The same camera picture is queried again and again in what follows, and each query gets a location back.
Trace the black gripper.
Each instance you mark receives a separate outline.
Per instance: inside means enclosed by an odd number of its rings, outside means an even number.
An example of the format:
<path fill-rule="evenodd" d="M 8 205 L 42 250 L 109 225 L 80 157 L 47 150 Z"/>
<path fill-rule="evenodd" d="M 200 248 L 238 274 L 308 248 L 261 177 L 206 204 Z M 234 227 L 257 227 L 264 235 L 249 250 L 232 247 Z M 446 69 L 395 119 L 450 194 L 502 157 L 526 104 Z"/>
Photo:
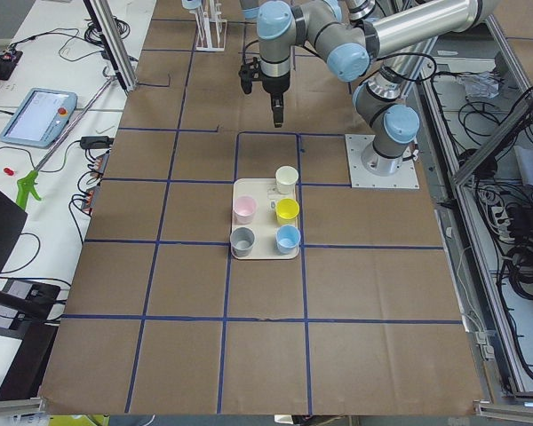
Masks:
<path fill-rule="evenodd" d="M 290 88 L 290 74 L 262 77 L 263 89 L 270 95 L 273 124 L 276 128 L 283 125 L 284 93 Z"/>

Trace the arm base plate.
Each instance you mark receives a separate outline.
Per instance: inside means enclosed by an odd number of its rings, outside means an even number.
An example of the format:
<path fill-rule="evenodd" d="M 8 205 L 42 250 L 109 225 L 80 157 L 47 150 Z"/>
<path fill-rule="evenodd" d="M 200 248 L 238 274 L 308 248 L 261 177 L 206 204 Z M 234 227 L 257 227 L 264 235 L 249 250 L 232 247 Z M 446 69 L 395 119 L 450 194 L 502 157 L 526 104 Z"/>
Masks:
<path fill-rule="evenodd" d="M 353 189 L 418 190 L 416 166 L 406 147 L 398 159 L 381 157 L 374 150 L 373 135 L 346 134 L 346 157 Z"/>

